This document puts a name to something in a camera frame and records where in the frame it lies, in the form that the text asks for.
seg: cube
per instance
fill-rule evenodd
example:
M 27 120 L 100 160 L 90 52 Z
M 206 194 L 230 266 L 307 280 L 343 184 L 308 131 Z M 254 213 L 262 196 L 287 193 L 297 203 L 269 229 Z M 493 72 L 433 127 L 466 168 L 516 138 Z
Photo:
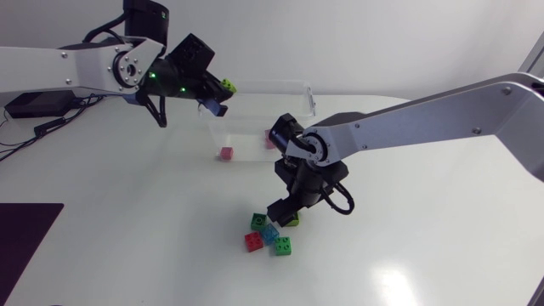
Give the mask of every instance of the cube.
M 270 141 L 270 130 L 264 131 L 264 146 L 267 150 L 275 149 L 275 145 L 272 141 Z
M 274 240 L 275 255 L 291 255 L 291 239 L 289 237 L 278 237 Z
M 221 81 L 221 85 L 223 85 L 224 88 L 227 88 L 231 93 L 236 94 L 236 87 L 235 84 L 229 81 L 229 79 L 224 79 Z
M 289 222 L 288 224 L 286 224 L 286 226 L 297 226 L 298 225 L 298 212 L 295 212 L 295 218 Z
M 249 252 L 263 248 L 263 240 L 258 232 L 253 232 L 244 236 L 246 238 L 246 246 Z
M 278 238 L 279 236 L 280 233 L 272 224 L 266 224 L 264 229 L 261 229 L 261 237 L 263 237 L 265 245 L 269 245 L 270 243 L 274 242 L 274 239 Z
M 230 161 L 232 159 L 232 156 L 235 154 L 235 150 L 231 147 L 223 147 L 221 148 L 221 151 L 219 152 L 219 157 L 223 161 Z
M 266 225 L 266 215 L 254 213 L 252 218 L 252 230 L 262 230 Z

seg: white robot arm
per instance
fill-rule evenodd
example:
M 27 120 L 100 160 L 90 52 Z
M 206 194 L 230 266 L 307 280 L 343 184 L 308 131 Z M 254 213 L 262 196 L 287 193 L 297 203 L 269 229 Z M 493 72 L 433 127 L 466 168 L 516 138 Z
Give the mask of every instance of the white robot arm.
M 543 80 L 516 73 L 371 114 L 336 114 L 308 128 L 285 114 L 269 137 L 283 153 L 275 171 L 287 184 L 289 197 L 270 205 L 268 215 L 284 226 L 300 208 L 321 200 L 350 214 L 354 199 L 340 184 L 348 176 L 343 158 L 362 150 L 449 139 L 495 135 L 544 181 L 543 93 Z M 331 201 L 333 190 L 347 198 L 349 209 Z

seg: transparent container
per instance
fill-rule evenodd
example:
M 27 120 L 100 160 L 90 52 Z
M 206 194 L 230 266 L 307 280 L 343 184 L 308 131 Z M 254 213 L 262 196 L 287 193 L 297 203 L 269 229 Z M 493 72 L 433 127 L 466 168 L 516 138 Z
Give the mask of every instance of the transparent container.
M 315 103 L 305 81 L 231 80 L 237 92 L 224 104 L 224 117 L 215 117 L 203 105 L 199 115 L 207 121 L 217 147 L 233 148 L 232 162 L 274 162 L 281 153 L 271 146 L 266 131 L 278 118 L 290 113 L 303 126 L 315 118 Z

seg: cable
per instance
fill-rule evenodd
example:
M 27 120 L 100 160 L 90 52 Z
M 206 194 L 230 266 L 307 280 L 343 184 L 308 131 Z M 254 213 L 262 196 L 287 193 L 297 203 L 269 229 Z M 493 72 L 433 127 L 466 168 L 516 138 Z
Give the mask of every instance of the cable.
M 336 189 L 342 196 L 346 198 L 346 200 L 348 201 L 348 209 L 342 209 L 338 207 L 331 200 L 331 198 L 329 197 L 329 195 L 326 193 L 326 191 L 323 188 L 321 188 L 320 190 L 321 196 L 327 202 L 327 204 L 331 206 L 332 209 L 341 213 L 342 215 L 346 215 L 346 216 L 349 215 L 355 208 L 354 198 L 349 194 L 348 190 L 340 183 L 336 183 L 333 188 Z
M 127 11 L 124 11 L 119 17 L 115 18 L 114 20 L 106 23 L 105 25 L 101 25 L 101 26 L 97 27 L 94 30 L 91 30 L 85 36 L 85 38 L 83 38 L 83 42 L 84 43 L 90 43 L 93 40 L 93 38 L 95 38 L 97 35 L 99 35 L 103 31 L 111 29 L 114 26 L 118 26 L 123 21 L 125 21 L 127 19 L 127 17 L 128 17 L 128 13 L 127 13 Z
M 6 122 L 8 122 L 8 117 L 6 116 L 6 109 L 3 109 L 3 119 L 4 121 L 2 121 L 2 123 L 0 123 L 0 128 L 2 127 L 2 125 Z
M 166 98 L 164 96 L 159 97 L 160 111 L 156 109 L 155 105 L 149 98 L 144 101 L 143 106 L 145 106 L 153 118 L 155 118 L 155 121 L 159 124 L 159 127 L 165 128 L 167 126 Z
M 112 29 L 105 30 L 104 33 L 108 33 L 112 35 L 117 41 L 119 41 L 119 43 L 125 43 L 125 41 L 122 40 L 122 38 L 117 33 L 115 33 Z
M 13 154 L 15 154 L 15 152 L 21 150 L 21 149 L 24 149 L 25 147 L 28 147 L 34 143 L 36 143 L 39 139 L 42 139 L 43 137 L 45 137 L 46 135 L 48 134 L 51 134 L 52 132 L 58 130 L 58 129 L 61 129 L 63 127 L 65 127 L 66 125 L 68 125 L 68 123 L 72 122 L 74 119 L 76 119 L 77 117 L 79 117 L 87 108 L 91 107 L 91 106 L 94 106 L 96 104 L 98 104 L 102 99 L 104 99 L 104 97 L 106 97 L 108 95 L 105 95 L 105 94 L 101 94 L 101 95 L 96 95 L 96 94 L 91 94 L 90 96 L 88 97 L 85 97 L 85 98 L 81 98 L 81 100 L 87 100 L 87 102 L 85 103 L 85 105 L 83 105 L 79 110 L 77 110 L 76 114 L 74 114 L 73 116 L 70 116 L 68 118 L 65 119 L 65 122 L 57 127 L 53 127 L 51 128 L 50 130 L 46 130 L 44 131 L 42 134 L 40 135 L 37 135 L 36 137 L 33 137 L 31 139 L 28 139 L 27 141 L 23 141 L 21 143 L 18 143 L 18 144 L 5 144 L 7 146 L 16 146 L 18 145 L 16 148 L 13 148 L 13 149 L 7 149 L 7 150 L 2 150 L 0 151 L 0 153 L 6 153 L 6 152 L 9 152 L 8 154 L 6 154 L 5 156 L 2 156 L 0 157 L 0 162 L 2 162 L 3 160 L 5 160 L 6 158 L 12 156 Z

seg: translucent blue cube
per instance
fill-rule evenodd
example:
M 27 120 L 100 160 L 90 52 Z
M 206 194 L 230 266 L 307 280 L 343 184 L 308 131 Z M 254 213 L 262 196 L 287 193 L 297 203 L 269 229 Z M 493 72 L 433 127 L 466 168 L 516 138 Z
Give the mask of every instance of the translucent blue cube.
M 261 237 L 263 237 L 265 245 L 269 245 L 270 243 L 274 242 L 274 239 L 278 238 L 279 236 L 280 233 L 272 224 L 266 224 L 264 229 L 261 230 Z

